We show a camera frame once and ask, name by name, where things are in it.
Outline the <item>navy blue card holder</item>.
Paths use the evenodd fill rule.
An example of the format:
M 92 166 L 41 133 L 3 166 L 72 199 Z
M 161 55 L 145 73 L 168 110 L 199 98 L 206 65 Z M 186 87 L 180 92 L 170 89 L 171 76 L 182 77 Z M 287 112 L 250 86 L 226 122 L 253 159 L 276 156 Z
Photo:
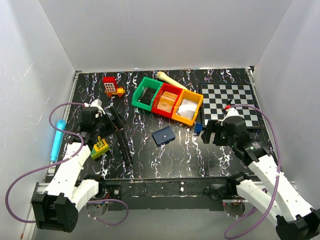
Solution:
M 157 146 L 168 144 L 175 140 L 176 135 L 170 126 L 164 127 L 152 133 L 152 138 Z

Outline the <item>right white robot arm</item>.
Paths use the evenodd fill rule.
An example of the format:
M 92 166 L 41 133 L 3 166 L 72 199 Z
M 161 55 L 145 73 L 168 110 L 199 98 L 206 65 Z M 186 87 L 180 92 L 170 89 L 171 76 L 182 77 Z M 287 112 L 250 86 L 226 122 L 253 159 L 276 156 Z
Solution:
M 250 136 L 240 116 L 228 117 L 223 122 L 209 120 L 201 135 L 205 144 L 212 133 L 213 143 L 231 147 L 266 188 L 263 191 L 244 173 L 237 173 L 226 181 L 230 198 L 249 201 L 274 225 L 282 240 L 310 240 L 320 234 L 320 211 L 301 197 L 268 148 Z

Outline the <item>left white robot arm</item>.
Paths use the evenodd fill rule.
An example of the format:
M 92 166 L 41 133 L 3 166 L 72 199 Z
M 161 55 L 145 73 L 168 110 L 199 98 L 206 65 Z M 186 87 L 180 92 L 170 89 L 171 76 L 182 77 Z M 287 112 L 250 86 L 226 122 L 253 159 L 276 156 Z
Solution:
M 111 115 L 95 103 L 82 109 L 80 123 L 70 134 L 67 144 L 67 161 L 60 161 L 57 172 L 43 193 L 36 193 L 32 198 L 39 229 L 70 233 L 87 202 L 91 198 L 101 200 L 106 196 L 106 187 L 95 179 L 82 180 L 80 185 L 76 182 L 86 160 L 98 152 L 98 143 L 104 143 L 106 137 L 125 125 L 125 120 L 114 107 L 110 107 L 109 112 Z

